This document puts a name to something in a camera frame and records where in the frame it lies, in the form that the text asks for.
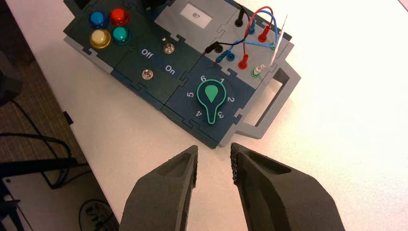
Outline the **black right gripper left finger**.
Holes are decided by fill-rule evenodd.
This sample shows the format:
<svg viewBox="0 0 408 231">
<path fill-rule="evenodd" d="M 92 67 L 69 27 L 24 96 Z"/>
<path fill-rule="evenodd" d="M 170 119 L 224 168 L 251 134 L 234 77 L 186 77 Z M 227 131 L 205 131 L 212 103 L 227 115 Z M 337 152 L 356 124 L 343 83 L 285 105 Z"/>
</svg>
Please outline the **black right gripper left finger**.
<svg viewBox="0 0 408 231">
<path fill-rule="evenodd" d="M 184 231 L 196 186 L 198 147 L 192 145 L 141 177 L 123 211 L 121 231 Z"/>
</svg>

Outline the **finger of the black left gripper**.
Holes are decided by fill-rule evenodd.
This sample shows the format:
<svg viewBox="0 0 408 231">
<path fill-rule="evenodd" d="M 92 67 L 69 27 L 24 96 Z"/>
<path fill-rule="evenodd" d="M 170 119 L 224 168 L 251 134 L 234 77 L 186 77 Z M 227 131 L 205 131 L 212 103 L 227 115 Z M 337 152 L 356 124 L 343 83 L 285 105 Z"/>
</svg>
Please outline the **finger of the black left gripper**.
<svg viewBox="0 0 408 231">
<path fill-rule="evenodd" d="M 173 0 L 142 0 L 146 12 L 162 11 L 166 6 L 171 6 Z"/>
</svg>

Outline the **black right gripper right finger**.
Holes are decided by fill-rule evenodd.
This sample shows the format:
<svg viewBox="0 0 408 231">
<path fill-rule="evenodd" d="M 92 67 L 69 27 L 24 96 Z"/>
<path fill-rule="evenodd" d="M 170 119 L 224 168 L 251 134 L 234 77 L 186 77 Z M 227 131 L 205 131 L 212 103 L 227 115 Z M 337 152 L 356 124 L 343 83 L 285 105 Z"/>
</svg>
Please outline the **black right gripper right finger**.
<svg viewBox="0 0 408 231">
<path fill-rule="evenodd" d="M 345 230 L 334 199 L 314 177 L 235 142 L 231 168 L 248 230 Z"/>
</svg>

